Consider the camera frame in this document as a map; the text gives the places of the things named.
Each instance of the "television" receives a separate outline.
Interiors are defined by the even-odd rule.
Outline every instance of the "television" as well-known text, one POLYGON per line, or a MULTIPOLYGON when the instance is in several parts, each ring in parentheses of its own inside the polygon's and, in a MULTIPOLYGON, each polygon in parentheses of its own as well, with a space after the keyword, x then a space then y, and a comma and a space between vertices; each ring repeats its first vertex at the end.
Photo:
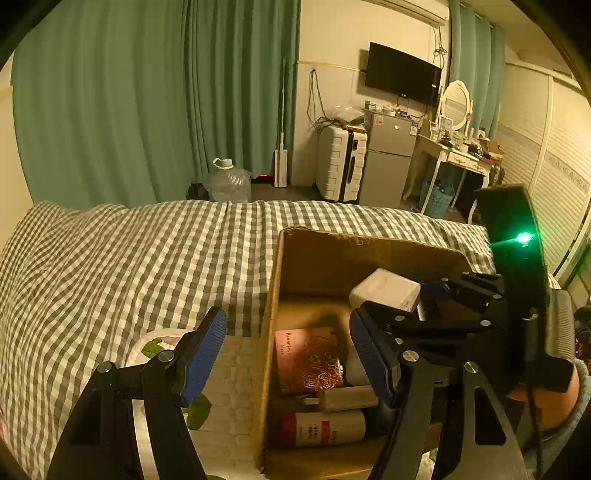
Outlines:
POLYGON ((369 44, 367 87, 436 106, 440 79, 441 68, 427 61, 378 43, 369 44))

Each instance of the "green curtain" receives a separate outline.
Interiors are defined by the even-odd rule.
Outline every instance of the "green curtain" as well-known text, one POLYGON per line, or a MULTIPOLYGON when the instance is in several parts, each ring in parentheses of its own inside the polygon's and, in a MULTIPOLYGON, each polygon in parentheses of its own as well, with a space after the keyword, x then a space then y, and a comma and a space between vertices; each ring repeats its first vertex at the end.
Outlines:
POLYGON ((196 171, 184 25, 183 0, 63 0, 23 39, 14 118, 34 201, 183 198, 196 171))
POLYGON ((215 157, 272 172, 283 57, 291 145, 297 19, 297 0, 63 0, 12 70, 33 200, 183 199, 215 157))
POLYGON ((273 173, 283 58, 291 149, 298 12, 298 0, 190 3, 187 93, 198 178, 216 157, 232 158, 253 177, 273 173))
POLYGON ((505 37, 498 25, 479 18, 474 10, 450 0, 452 59, 450 81, 466 84, 473 102, 474 130, 484 128, 493 138, 498 122, 505 67, 505 37))

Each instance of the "mop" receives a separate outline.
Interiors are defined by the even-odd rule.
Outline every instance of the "mop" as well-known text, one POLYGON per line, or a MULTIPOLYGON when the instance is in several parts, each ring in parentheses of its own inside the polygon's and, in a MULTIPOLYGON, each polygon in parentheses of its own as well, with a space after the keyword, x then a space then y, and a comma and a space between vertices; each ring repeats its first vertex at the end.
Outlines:
POLYGON ((281 84, 281 132, 279 135, 279 149, 275 150, 275 187, 287 187, 287 150, 283 148, 283 117, 285 110, 285 59, 282 63, 281 84))

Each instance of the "vanity table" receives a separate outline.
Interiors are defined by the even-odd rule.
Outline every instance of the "vanity table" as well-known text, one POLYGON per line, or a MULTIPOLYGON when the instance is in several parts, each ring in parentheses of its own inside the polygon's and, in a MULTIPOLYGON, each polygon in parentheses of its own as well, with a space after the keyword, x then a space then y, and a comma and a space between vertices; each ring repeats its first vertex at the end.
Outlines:
MULTIPOLYGON (((458 131, 462 128, 464 128, 467 133, 471 119, 472 101, 470 100, 470 93, 462 81, 455 80, 447 86, 445 92, 443 92, 443 95, 441 96, 441 101, 437 107, 436 123, 434 125, 436 125, 436 128, 444 128, 445 134, 451 136, 452 132, 458 131)), ((468 170, 482 175, 482 188, 488 187, 489 173, 491 172, 492 165, 485 161, 479 160, 469 153, 464 153, 455 148, 450 148, 439 143, 437 138, 440 138, 438 136, 440 134, 441 133, 438 131, 431 130, 431 135, 432 137, 435 137, 435 139, 426 137, 425 135, 419 135, 417 137, 417 142, 415 143, 413 151, 413 159, 411 160, 410 181, 408 183, 408 189, 402 197, 406 200, 413 191, 414 184, 417 179, 417 165, 421 156, 426 153, 431 157, 436 158, 437 164, 435 165, 433 178, 429 184, 427 197, 425 198, 423 207, 421 208, 422 214, 425 213, 427 205, 429 204, 429 199, 431 198, 431 193, 433 192, 433 186, 435 184, 435 180, 437 180, 437 174, 439 173, 439 168, 441 167, 442 163, 449 163, 463 169, 460 184, 456 189, 456 194, 454 195, 451 203, 452 207, 456 204, 456 200, 460 194, 462 186, 464 185, 464 180, 466 179, 466 173, 468 170)), ((472 223, 472 217, 475 210, 476 201, 474 201, 472 208, 470 208, 470 213, 468 214, 468 223, 472 223)))
MULTIPOLYGON (((456 204, 456 200, 460 194, 468 170, 482 175, 482 188, 488 187, 489 173, 491 172, 492 167, 492 165, 490 165, 489 163, 486 163, 482 160, 478 160, 478 158, 468 153, 463 153, 459 150, 455 150, 454 148, 449 148, 445 145, 441 145, 439 142, 431 140, 429 137, 425 137, 424 135, 418 135, 417 143, 414 147, 413 158, 415 156, 419 157, 423 153, 431 155, 432 157, 437 159, 437 164, 435 165, 435 170, 433 171, 433 179, 437 178, 437 173, 439 173, 439 168, 442 163, 449 163, 451 165, 463 169, 462 178, 460 179, 460 183, 456 189, 456 194, 454 195, 451 203, 452 207, 456 204)), ((402 197, 405 200, 413 191, 414 184, 417 180, 416 175, 416 170, 411 170, 411 177, 408 184, 408 189, 402 197)), ((425 208, 427 208, 429 198, 431 198, 433 184, 434 182, 431 181, 431 185, 429 185, 429 189, 427 190, 427 197, 425 198, 425 201, 423 202, 423 208, 421 209, 422 214, 425 213, 425 208)), ((472 204, 472 208, 470 208, 470 213, 468 215, 468 223, 472 223, 472 217, 474 215, 475 210, 476 201, 474 200, 474 203, 472 204)))

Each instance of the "bed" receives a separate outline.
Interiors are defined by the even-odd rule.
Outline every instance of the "bed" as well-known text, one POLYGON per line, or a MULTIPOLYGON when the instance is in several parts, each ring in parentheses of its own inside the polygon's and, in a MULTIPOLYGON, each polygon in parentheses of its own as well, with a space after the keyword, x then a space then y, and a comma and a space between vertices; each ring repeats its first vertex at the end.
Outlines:
POLYGON ((123 365, 140 336, 192 328, 211 306, 229 333, 256 336, 283 228, 400 238, 493 264, 483 227, 402 210, 324 202, 182 201, 88 212, 41 202, 0 260, 0 407, 4 435, 32 479, 45 477, 96 365, 123 365))

